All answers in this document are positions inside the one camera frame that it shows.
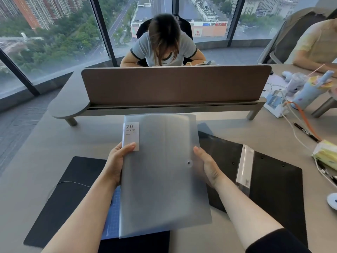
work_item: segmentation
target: yellow shirt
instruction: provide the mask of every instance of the yellow shirt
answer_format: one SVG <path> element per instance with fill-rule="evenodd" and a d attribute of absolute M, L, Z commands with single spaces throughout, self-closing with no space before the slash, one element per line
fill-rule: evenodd
<path fill-rule="evenodd" d="M 337 58 L 337 29 L 333 20 L 325 20 L 310 26 L 290 53 L 286 64 L 292 64 L 297 50 L 308 52 L 308 58 L 316 63 L 332 63 Z"/>

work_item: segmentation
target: gray carpet floor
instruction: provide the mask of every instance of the gray carpet floor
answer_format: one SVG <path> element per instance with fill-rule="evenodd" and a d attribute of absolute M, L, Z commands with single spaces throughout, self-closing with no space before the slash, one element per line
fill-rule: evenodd
<path fill-rule="evenodd" d="M 203 50 L 207 60 L 220 65 L 253 65 L 264 48 L 220 48 Z M 0 113 L 0 176 L 40 121 L 59 89 Z"/>

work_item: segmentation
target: gray t-shirt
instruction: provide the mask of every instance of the gray t-shirt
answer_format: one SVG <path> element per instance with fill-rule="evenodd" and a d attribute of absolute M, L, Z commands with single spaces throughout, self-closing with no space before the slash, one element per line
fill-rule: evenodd
<path fill-rule="evenodd" d="M 198 48 L 188 35 L 180 31 L 179 39 L 179 54 L 176 59 L 172 61 L 173 53 L 171 53 L 166 59 L 162 60 L 162 66 L 182 66 L 184 57 L 191 58 L 196 54 Z M 150 43 L 149 32 L 144 33 L 141 38 L 131 48 L 131 53 L 137 59 L 146 59 L 149 66 L 155 66 L 154 53 Z"/>

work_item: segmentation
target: sleeve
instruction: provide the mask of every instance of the sleeve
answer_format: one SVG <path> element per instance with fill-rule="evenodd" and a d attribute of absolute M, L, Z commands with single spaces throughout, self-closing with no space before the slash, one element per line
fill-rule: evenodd
<path fill-rule="evenodd" d="M 186 58 L 192 58 L 196 51 L 198 50 L 196 44 L 193 42 L 191 38 L 185 32 L 181 32 L 180 34 L 180 49 L 182 55 Z"/>
<path fill-rule="evenodd" d="M 144 33 L 141 38 L 137 40 L 137 42 L 134 44 L 130 51 L 132 55 L 135 56 L 135 58 L 139 60 L 144 59 L 150 51 L 149 33 Z"/>
<path fill-rule="evenodd" d="M 299 38 L 294 50 L 310 51 L 320 36 L 320 28 L 315 24 L 309 27 Z"/>
<path fill-rule="evenodd" d="M 292 233 L 282 228 L 251 244 L 246 253 L 311 253 Z"/>

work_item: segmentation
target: black sleeve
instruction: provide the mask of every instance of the black sleeve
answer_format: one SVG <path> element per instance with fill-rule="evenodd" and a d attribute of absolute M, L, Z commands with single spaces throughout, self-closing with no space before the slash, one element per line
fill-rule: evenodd
<path fill-rule="evenodd" d="M 251 244 L 246 253 L 311 253 L 292 233 L 282 228 Z"/>

